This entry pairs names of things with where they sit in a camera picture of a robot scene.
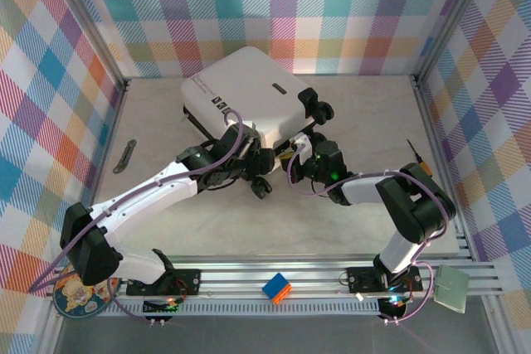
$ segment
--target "white tabletop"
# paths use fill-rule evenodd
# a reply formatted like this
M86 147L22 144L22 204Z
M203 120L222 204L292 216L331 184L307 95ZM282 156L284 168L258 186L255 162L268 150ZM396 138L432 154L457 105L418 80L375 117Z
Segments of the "white tabletop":
M409 138L435 171L435 163L406 76L303 76L329 102L335 118L316 130L338 142L353 172L378 172L414 162ZM204 140L183 116L183 80L133 80L116 131L98 201L152 177L185 148ZM126 143L137 145L127 168L113 174ZM267 177L273 192L258 199L238 181L203 192L146 220L128 245L167 255L376 254L395 231L383 204L339 206L327 198L293 192L282 170ZM309 183L299 184L310 191ZM427 249L458 251L453 229Z

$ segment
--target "small metal piece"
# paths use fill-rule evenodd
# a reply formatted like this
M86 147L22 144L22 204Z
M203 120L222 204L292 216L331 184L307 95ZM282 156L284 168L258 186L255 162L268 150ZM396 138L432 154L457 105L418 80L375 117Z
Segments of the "small metal piece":
M118 174L124 171L124 169L129 164L131 155L133 154L134 147L136 146L136 140L129 140L125 146L125 150L122 153L121 158L118 161L118 164L114 167L113 173Z

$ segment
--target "rubik's cube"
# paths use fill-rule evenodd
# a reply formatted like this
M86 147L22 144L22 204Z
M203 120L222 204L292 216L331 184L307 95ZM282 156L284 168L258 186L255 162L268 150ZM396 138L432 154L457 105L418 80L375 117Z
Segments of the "rubik's cube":
M273 300L274 304L278 304L280 303L280 300L285 298L285 296L290 292L291 284L282 276L281 273L278 273L271 279L271 281L265 284L262 290L268 298Z

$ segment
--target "white projector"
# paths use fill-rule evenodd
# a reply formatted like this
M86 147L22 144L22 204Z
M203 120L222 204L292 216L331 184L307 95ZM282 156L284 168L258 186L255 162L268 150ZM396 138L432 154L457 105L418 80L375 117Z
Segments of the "white projector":
M255 47L244 47L184 81L184 113L208 139L227 129L224 113L253 122L278 155L297 133L333 118L317 93Z

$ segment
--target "round coaster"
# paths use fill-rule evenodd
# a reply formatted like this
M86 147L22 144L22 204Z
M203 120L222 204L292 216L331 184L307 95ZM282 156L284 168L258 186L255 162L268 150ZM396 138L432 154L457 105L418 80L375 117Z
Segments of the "round coaster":
M74 270L68 264L61 275ZM111 278L110 286L115 291L120 284L120 278ZM107 289L107 280L94 286L85 286L78 274L60 279L53 287L53 303L57 312L63 317L85 319L101 313L110 304L111 299Z

